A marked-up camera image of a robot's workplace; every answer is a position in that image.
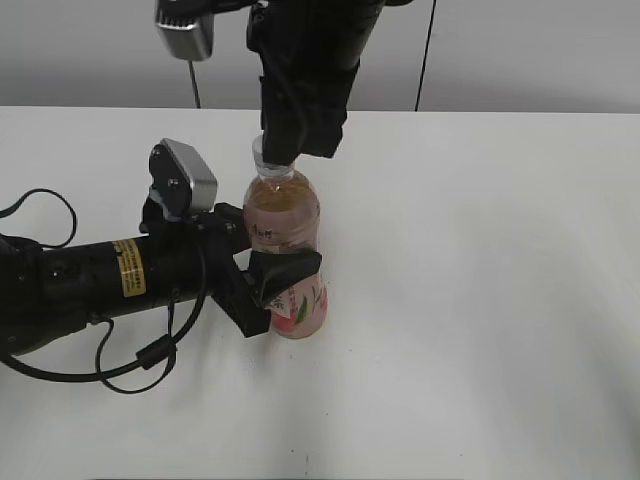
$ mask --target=bottle cap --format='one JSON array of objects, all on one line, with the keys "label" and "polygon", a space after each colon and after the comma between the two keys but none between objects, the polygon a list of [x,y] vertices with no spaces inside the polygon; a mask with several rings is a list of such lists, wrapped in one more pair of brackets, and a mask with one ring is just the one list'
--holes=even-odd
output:
[{"label": "bottle cap", "polygon": [[264,177],[280,177],[291,172],[293,165],[276,165],[265,163],[262,158],[262,135],[258,135],[253,141],[253,160],[256,162],[258,173]]}]

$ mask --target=white tabletop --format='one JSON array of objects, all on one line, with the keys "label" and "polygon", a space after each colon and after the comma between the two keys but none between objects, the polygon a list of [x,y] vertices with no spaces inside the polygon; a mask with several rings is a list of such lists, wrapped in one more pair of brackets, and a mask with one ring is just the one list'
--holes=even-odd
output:
[{"label": "white tabletop", "polygon": [[[76,244],[135,236],[165,136],[240,204],[258,127],[0,108],[0,207],[49,187],[78,210]],[[325,327],[245,340],[208,301],[174,373],[136,397],[2,367],[0,478],[637,480],[639,159],[639,116],[353,113],[334,160],[298,162],[323,205]],[[46,197],[0,222],[50,243],[68,228]],[[25,361],[91,371],[104,328]],[[119,320],[105,362],[164,328],[162,310]]]}]

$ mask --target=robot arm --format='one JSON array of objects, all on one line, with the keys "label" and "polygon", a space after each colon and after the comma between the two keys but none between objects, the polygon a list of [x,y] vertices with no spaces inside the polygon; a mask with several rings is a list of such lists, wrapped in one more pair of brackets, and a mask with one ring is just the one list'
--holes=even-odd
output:
[{"label": "robot arm", "polygon": [[156,25],[172,55],[211,55],[217,13],[251,6],[247,46],[258,53],[263,152],[291,164],[301,153],[332,157],[365,48],[385,5],[412,0],[158,0]]},{"label": "robot arm", "polygon": [[[342,139],[346,105],[360,55],[385,5],[411,0],[157,0],[156,24],[170,52],[200,61],[213,48],[216,14],[251,6],[247,45],[263,63],[263,155],[289,165],[298,155],[332,157]],[[206,296],[245,336],[264,333],[265,307],[282,291],[318,272],[317,252],[270,255],[252,252],[247,271],[233,255],[250,247],[242,211],[214,207],[217,181],[198,153],[165,139],[149,158],[153,177],[134,239],[65,247],[0,235],[0,363],[55,382],[100,381],[120,393],[140,393],[159,383],[175,364],[176,345],[194,325]],[[0,211],[13,214],[32,193]],[[196,299],[184,326],[172,333],[173,305]],[[113,329],[110,317],[169,306],[168,333],[119,368],[102,371],[100,353]],[[47,372],[19,361],[26,353],[88,324],[110,329],[96,352],[96,371]],[[167,367],[152,385],[123,391],[108,380],[162,360]]]}]

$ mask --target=black cable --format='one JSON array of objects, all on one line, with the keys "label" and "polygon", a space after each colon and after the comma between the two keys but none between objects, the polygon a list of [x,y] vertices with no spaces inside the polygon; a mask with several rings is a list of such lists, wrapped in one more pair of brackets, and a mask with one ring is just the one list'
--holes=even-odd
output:
[{"label": "black cable", "polygon": [[[173,320],[175,315],[175,303],[173,300],[169,302],[169,305],[167,305],[167,309],[169,311],[169,314],[168,314],[169,320],[167,321],[167,331],[169,333],[169,336],[171,336],[173,334]],[[107,341],[111,337],[111,334],[113,333],[113,329],[115,327],[113,320],[110,318],[105,318],[104,323],[107,323],[109,325],[109,329],[107,330],[107,333],[104,335],[104,337],[100,341],[100,345],[98,345],[98,349],[96,350],[96,356],[94,360],[94,363],[96,366],[96,373],[98,373],[99,375],[103,374],[102,366],[101,366],[102,352],[104,351],[104,346],[107,344]],[[100,383],[102,383],[105,387],[107,387],[112,392],[121,393],[123,395],[136,395],[138,393],[147,392],[151,390],[153,387],[159,385],[160,382],[162,382],[165,378],[167,378],[167,376],[171,373],[171,371],[173,370],[173,367],[175,366],[176,366],[176,350],[174,348],[173,350],[171,350],[170,354],[167,356],[167,364],[164,367],[164,371],[162,372],[162,375],[160,375],[160,378],[158,378],[155,382],[147,385],[146,387],[138,388],[136,390],[125,390],[123,388],[115,386],[106,378],[100,378]]]},{"label": "black cable", "polygon": [[7,217],[13,215],[14,213],[16,213],[16,211],[22,206],[24,201],[27,198],[29,198],[31,195],[35,194],[35,193],[47,193],[49,195],[53,195],[54,197],[57,197],[58,199],[60,199],[62,201],[62,203],[64,203],[65,206],[67,207],[67,209],[69,210],[69,213],[71,214],[71,222],[72,222],[71,223],[71,234],[69,235],[69,238],[65,242],[62,242],[62,243],[60,243],[58,245],[47,245],[45,243],[41,243],[40,246],[42,246],[44,248],[52,248],[52,249],[66,247],[67,245],[69,245],[72,242],[72,240],[76,236],[76,232],[78,230],[78,215],[76,215],[76,211],[73,209],[71,204],[67,201],[67,199],[64,198],[62,195],[60,195],[58,192],[55,192],[53,190],[49,190],[48,188],[34,188],[33,190],[29,190],[27,193],[22,195],[18,199],[18,201],[16,203],[14,203],[13,205],[11,205],[9,208],[5,208],[4,210],[0,210],[0,218],[7,218]]},{"label": "black cable", "polygon": [[427,57],[429,56],[429,46],[431,45],[431,34],[433,33],[433,22],[436,18],[436,3],[438,0],[433,0],[431,5],[431,18],[429,19],[429,30],[427,31],[427,41],[424,45],[424,56],[422,57],[422,70],[420,71],[420,85],[418,85],[418,95],[416,97],[416,105],[414,111],[417,112],[420,108],[420,97],[422,97],[422,85],[424,84],[424,75],[427,71]]},{"label": "black cable", "polygon": [[191,77],[191,89],[193,90],[193,99],[196,103],[196,108],[202,108],[200,104],[200,92],[198,91],[198,81],[196,80],[196,69],[193,66],[193,62],[189,60],[189,76]]},{"label": "black cable", "polygon": [[[182,340],[189,330],[196,323],[196,320],[200,316],[202,312],[202,307],[204,305],[204,301],[207,297],[207,265],[206,259],[204,256],[204,251],[202,250],[202,245],[194,239],[196,249],[198,251],[198,257],[200,260],[200,266],[202,269],[202,274],[200,277],[200,290],[198,292],[198,297],[196,298],[196,302],[187,318],[187,321],[182,326],[182,328],[176,333],[175,336],[172,337],[173,343],[177,344],[180,340]],[[0,351],[0,363],[5,364],[7,367],[17,371],[18,373],[22,373],[23,375],[27,375],[28,377],[35,378],[38,380],[45,380],[48,382],[58,382],[58,383],[90,383],[90,382],[101,382],[102,380],[109,380],[111,378],[119,377],[121,375],[132,372],[137,368],[142,368],[142,363],[139,360],[134,360],[126,365],[123,365],[118,368],[114,368],[112,370],[107,370],[99,373],[57,373],[57,372],[49,372],[46,370],[41,370],[36,367],[32,367],[31,365],[27,365],[26,363],[21,362],[14,356],[10,355],[6,352]]]}]

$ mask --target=plastic bottle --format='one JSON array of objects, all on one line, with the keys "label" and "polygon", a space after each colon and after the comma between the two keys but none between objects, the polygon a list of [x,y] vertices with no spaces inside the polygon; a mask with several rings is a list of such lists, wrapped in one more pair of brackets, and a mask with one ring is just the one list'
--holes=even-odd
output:
[{"label": "plastic bottle", "polygon": [[[265,164],[261,136],[253,143],[253,154],[258,176],[244,199],[252,248],[277,254],[317,250],[320,202],[311,183],[293,165]],[[326,286],[316,274],[271,303],[271,325],[287,338],[308,337],[324,323],[327,303]]]}]

